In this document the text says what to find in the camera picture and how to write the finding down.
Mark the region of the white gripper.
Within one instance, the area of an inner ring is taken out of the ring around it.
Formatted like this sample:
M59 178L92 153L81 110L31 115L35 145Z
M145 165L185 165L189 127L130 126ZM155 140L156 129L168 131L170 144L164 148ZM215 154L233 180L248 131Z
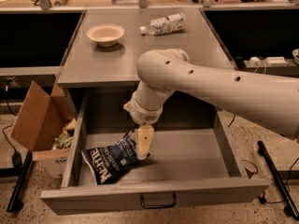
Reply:
M127 102L123 108L130 114L134 123L140 126L138 129L132 129L129 132L129 138L136 141L135 152L140 160L147 158L150 151L150 144L154 134L154 129L151 124L158 121L163 109L150 111L143 108L136 100L135 94L133 94L131 100Z

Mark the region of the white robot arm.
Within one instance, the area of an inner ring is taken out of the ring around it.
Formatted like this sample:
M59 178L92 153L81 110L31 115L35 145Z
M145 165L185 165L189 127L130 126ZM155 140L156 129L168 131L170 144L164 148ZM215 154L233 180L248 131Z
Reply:
M123 108L140 127L156 123L165 101L185 92L291 140L299 135L299 80L189 63L182 49L154 49L137 60L137 90Z

